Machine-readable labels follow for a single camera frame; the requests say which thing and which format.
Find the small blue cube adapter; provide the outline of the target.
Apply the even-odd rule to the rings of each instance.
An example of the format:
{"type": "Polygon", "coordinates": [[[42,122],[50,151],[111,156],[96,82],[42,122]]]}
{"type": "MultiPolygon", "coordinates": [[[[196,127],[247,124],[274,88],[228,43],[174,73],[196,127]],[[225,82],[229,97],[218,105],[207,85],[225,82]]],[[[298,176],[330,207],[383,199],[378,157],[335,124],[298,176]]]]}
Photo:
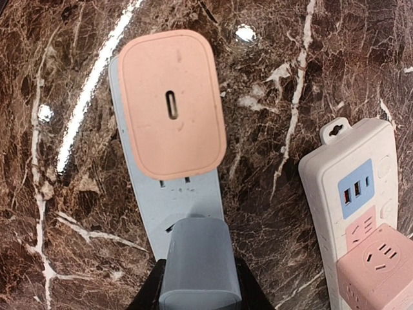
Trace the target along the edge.
{"type": "Polygon", "coordinates": [[[172,228],[159,294],[160,309],[241,309],[228,225],[185,218],[172,228]]]}

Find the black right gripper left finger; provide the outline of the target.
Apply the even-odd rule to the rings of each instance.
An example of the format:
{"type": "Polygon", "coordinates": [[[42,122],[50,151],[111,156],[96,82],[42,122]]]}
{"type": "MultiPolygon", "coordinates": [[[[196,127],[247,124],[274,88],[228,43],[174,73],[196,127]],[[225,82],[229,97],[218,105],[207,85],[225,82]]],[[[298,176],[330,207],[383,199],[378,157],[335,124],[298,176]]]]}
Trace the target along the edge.
{"type": "Polygon", "coordinates": [[[126,310],[158,310],[166,260],[160,259],[126,310]]]}

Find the large pink cube adapter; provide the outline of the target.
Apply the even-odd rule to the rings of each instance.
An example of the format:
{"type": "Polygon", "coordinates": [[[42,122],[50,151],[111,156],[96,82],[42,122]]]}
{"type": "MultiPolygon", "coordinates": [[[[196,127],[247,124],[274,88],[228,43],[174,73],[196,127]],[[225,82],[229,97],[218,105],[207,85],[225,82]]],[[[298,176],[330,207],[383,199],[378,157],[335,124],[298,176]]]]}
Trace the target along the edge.
{"type": "Polygon", "coordinates": [[[338,260],[337,278],[351,309],[412,309],[412,240],[382,224],[338,260]]]}

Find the white multicolour power strip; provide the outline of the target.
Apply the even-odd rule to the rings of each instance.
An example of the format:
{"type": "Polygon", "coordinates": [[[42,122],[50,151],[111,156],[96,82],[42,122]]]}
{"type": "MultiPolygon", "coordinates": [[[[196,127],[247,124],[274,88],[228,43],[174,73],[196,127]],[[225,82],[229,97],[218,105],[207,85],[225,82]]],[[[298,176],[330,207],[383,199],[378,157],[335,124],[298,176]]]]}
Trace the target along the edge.
{"type": "Polygon", "coordinates": [[[316,230],[330,306],[348,309],[339,295],[337,261],[382,223],[398,222],[398,164],[392,125],[339,117],[319,131],[321,146],[298,170],[316,230]]]}

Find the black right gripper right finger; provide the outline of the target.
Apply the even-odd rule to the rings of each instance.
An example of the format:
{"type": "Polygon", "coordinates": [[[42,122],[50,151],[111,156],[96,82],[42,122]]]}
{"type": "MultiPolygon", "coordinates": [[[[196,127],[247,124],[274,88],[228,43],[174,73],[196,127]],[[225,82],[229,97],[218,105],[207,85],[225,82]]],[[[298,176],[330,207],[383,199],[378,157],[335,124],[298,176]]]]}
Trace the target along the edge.
{"type": "Polygon", "coordinates": [[[248,267],[246,261],[235,257],[239,287],[241,290],[241,310],[274,310],[261,286],[248,267]]]}

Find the small pink cube adapter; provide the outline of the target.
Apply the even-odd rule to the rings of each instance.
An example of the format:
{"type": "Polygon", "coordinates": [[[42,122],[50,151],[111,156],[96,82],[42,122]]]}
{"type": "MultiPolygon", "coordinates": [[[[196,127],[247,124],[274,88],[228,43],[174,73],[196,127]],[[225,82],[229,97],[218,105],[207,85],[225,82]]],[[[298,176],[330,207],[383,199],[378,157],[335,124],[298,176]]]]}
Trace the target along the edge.
{"type": "Polygon", "coordinates": [[[141,36],[119,53],[126,126],[138,168],[155,180],[214,170],[227,148],[210,43],[192,30],[141,36]]]}

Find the blue small power strip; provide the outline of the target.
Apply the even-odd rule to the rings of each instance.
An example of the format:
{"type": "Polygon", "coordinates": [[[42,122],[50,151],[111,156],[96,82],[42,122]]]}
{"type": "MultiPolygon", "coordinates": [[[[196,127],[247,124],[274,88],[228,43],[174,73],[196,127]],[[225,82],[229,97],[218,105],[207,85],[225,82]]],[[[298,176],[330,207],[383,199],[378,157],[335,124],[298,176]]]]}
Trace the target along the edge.
{"type": "Polygon", "coordinates": [[[187,217],[224,219],[219,177],[214,169],[185,179],[159,181],[138,169],[126,126],[118,63],[117,56],[111,60],[108,78],[126,166],[154,258],[165,259],[177,221],[187,217]]]}

